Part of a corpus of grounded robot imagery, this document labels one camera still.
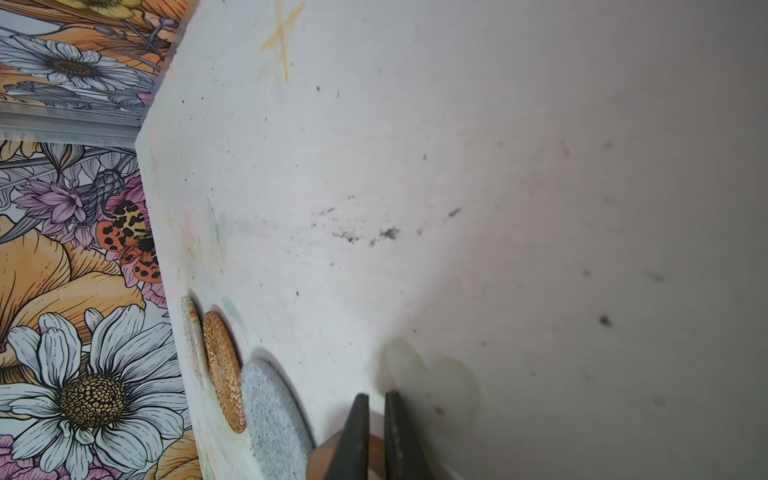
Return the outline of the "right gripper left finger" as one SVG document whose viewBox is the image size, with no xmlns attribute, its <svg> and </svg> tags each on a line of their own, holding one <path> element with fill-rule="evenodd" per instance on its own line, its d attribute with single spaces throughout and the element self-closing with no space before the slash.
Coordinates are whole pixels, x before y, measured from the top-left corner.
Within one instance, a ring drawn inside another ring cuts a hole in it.
<svg viewBox="0 0 768 480">
<path fill-rule="evenodd" d="M 369 466 L 369 396 L 354 398 L 325 480 L 367 480 Z"/>
</svg>

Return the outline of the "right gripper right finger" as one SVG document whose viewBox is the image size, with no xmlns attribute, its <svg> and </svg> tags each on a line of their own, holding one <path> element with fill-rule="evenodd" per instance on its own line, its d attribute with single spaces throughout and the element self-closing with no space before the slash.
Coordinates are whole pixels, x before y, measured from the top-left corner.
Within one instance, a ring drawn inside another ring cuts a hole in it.
<svg viewBox="0 0 768 480">
<path fill-rule="evenodd" d="M 387 480 L 431 480 L 414 423 L 397 390 L 385 396 L 384 443 Z"/>
</svg>

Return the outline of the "glossy brown wooden coaster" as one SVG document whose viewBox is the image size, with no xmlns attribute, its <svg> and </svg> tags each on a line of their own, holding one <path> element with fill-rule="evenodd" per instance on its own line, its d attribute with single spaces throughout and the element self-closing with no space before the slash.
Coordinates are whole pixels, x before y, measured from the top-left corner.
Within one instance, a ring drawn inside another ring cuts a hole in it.
<svg viewBox="0 0 768 480">
<path fill-rule="evenodd" d="M 324 478 L 341 436 L 342 431 L 339 430 L 312 452 L 306 466 L 307 480 Z M 375 435 L 369 436 L 367 475 L 369 479 L 386 478 L 385 443 Z"/>
</svg>

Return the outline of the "grey crochet coaster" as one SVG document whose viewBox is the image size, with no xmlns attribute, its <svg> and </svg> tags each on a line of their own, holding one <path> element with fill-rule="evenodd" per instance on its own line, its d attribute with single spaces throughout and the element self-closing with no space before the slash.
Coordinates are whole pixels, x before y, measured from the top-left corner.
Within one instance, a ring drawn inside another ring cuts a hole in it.
<svg viewBox="0 0 768 480">
<path fill-rule="evenodd" d="M 240 380 L 246 430 L 262 477 L 304 480 L 315 446 L 290 388 L 259 358 L 243 366 Z"/>
</svg>

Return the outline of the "woven rattan coaster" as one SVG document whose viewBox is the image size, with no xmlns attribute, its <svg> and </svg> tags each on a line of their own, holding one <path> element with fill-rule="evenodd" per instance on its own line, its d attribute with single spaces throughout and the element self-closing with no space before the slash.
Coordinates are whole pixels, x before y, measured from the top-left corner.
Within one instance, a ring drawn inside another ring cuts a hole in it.
<svg viewBox="0 0 768 480">
<path fill-rule="evenodd" d="M 227 326 L 214 311 L 206 312 L 203 317 L 203 339 L 209 374 L 222 413 L 229 427 L 241 434 L 246 429 L 241 364 Z"/>
</svg>

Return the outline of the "multicolour rope coaster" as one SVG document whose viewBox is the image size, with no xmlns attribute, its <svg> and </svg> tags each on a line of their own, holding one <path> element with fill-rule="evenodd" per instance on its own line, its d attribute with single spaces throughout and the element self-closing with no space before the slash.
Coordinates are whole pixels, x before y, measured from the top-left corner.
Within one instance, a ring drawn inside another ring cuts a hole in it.
<svg viewBox="0 0 768 480">
<path fill-rule="evenodd" d="M 191 297 L 184 296 L 181 299 L 181 312 L 190 364 L 198 383 L 205 387 L 209 371 L 202 322 Z"/>
</svg>

